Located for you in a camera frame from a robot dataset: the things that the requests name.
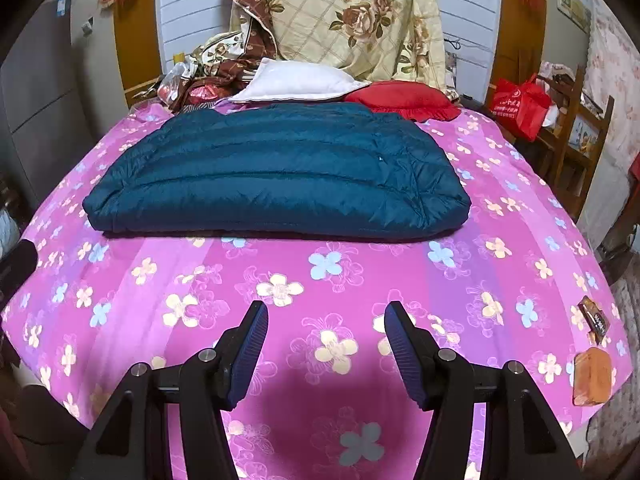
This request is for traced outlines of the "orange brown pouch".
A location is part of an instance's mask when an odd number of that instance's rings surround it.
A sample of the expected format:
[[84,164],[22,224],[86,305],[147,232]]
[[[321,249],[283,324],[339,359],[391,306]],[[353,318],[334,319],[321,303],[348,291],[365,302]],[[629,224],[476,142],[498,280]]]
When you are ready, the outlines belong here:
[[574,359],[573,404],[593,406],[605,403],[612,391],[612,360],[597,347],[578,353]]

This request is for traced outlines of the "pink floral bed sheet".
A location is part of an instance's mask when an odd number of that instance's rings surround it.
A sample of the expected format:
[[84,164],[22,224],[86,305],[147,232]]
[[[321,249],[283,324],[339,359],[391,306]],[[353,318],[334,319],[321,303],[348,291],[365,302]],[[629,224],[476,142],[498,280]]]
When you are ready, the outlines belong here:
[[110,240],[90,226],[82,199],[167,118],[158,105],[126,116],[46,199],[25,233],[36,272],[2,315],[24,363],[84,424],[132,364],[185,361],[257,299],[269,308],[266,342],[246,398],[222,418],[243,479],[412,477],[430,415],[409,399],[385,336],[392,301],[473,363],[520,361],[567,432],[592,415],[573,402],[574,357],[591,344],[580,300],[610,320],[614,386],[631,375],[620,311],[592,251],[487,118],[425,125],[472,200],[463,228],[439,240]]

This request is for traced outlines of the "cream floral quilt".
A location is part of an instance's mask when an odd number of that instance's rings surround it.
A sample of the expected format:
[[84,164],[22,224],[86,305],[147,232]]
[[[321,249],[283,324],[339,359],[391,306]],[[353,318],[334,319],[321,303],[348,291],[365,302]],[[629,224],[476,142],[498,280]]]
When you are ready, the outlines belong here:
[[365,81],[446,88],[436,0],[268,0],[278,53]]

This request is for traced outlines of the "dark snack packet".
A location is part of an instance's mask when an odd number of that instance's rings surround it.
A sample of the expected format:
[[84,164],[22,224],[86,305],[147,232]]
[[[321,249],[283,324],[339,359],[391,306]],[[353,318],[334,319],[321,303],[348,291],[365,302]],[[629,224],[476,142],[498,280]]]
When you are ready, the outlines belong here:
[[582,297],[582,300],[579,301],[578,309],[582,312],[582,316],[589,327],[589,333],[593,343],[597,346],[602,344],[610,328],[610,321],[604,312],[588,296]]

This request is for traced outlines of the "white pillow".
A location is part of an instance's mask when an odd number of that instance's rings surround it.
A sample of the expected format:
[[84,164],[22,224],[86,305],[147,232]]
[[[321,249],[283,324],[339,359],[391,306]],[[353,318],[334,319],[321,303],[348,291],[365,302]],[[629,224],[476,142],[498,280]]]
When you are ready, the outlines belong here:
[[331,101],[366,88],[338,68],[307,62],[263,58],[250,83],[234,96],[232,103]]

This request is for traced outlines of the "dark teal puffer jacket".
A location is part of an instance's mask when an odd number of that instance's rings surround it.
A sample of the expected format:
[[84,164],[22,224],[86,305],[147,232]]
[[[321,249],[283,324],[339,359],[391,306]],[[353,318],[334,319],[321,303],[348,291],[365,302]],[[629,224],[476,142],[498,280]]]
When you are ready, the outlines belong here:
[[434,139],[360,104],[281,103],[168,119],[86,196],[98,231],[428,240],[470,196]]

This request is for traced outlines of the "brown patterned blanket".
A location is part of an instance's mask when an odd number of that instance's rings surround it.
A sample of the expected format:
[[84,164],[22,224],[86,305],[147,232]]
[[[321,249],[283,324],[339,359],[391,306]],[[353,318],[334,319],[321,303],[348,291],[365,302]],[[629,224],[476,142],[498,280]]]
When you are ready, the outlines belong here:
[[254,78],[263,58],[279,56],[271,16],[274,0],[231,0],[230,25],[184,57],[156,95],[168,110],[204,106],[233,96]]

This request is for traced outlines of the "red shopping bag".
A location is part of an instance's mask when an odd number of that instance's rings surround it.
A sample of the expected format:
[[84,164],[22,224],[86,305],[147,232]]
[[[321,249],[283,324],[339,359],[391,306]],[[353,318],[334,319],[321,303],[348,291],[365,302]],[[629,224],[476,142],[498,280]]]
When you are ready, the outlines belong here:
[[514,138],[527,142],[537,139],[544,118],[553,101],[536,83],[532,75],[521,84],[499,78],[489,110],[496,122],[506,128]]

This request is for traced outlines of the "red ruffled pillow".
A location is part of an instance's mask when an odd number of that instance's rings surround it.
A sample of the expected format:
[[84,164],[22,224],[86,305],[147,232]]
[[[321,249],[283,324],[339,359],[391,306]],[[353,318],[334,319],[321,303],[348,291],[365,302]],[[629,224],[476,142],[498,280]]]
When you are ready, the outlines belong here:
[[413,122],[451,122],[461,114],[461,108],[444,92],[415,81],[371,82],[344,96],[344,101],[362,104],[375,113],[396,113]]

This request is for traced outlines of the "grey refrigerator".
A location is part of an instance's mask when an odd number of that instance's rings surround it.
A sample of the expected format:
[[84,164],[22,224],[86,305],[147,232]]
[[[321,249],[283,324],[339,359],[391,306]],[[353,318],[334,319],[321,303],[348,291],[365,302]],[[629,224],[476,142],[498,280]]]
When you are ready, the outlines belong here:
[[126,110],[111,12],[43,3],[1,66],[2,177],[38,208]]

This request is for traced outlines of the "wooden chair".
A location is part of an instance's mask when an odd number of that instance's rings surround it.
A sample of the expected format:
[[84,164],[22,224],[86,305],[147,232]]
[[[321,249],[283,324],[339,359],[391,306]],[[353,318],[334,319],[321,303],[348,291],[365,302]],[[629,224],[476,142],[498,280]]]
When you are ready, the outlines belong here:
[[588,96],[584,91],[585,76],[586,69],[581,65],[574,78],[536,77],[558,101],[559,115],[552,126],[539,130],[534,169],[574,221],[584,209],[615,105],[612,96],[606,99],[604,107]]

